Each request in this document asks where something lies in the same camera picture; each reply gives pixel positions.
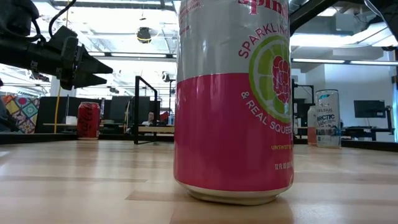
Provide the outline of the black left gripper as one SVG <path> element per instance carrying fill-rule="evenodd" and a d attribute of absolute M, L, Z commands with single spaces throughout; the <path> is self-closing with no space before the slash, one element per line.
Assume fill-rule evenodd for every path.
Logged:
<path fill-rule="evenodd" d="M 60 67 L 56 70 L 56 76 L 60 86 L 65 90 L 72 88 L 84 88 L 88 86 L 103 85 L 107 79 L 88 73 L 107 74 L 113 73 L 113 69 L 89 54 L 83 54 L 76 37 L 67 37 L 63 43 Z"/>

